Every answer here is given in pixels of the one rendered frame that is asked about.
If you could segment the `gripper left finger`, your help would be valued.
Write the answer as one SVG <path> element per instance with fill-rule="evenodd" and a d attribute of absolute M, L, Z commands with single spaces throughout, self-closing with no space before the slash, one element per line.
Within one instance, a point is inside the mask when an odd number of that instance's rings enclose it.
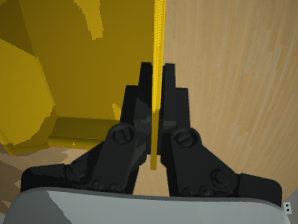
<path fill-rule="evenodd" d="M 151 155 L 151 135 L 152 65 L 141 62 L 138 86 L 126 85 L 120 122 L 109 129 L 105 140 L 70 164 L 27 168 L 20 193 L 60 187 L 133 195 L 139 166 Z"/>

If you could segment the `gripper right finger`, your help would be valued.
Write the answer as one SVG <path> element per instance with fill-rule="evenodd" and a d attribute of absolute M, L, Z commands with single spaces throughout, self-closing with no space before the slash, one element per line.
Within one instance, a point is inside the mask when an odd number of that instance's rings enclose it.
<path fill-rule="evenodd" d="M 162 71 L 157 155 L 166 167 L 169 196 L 244 197 L 282 205 L 277 181 L 237 174 L 202 145 L 190 127 L 188 88 L 176 87 L 175 63 L 165 63 Z"/>

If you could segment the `yellow bin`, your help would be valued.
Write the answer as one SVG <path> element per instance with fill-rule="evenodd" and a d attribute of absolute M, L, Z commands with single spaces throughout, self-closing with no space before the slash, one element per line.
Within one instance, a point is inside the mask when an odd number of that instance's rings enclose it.
<path fill-rule="evenodd" d="M 166 0 L 0 0 L 0 143 L 9 155 L 90 150 L 152 63 L 157 167 Z"/>

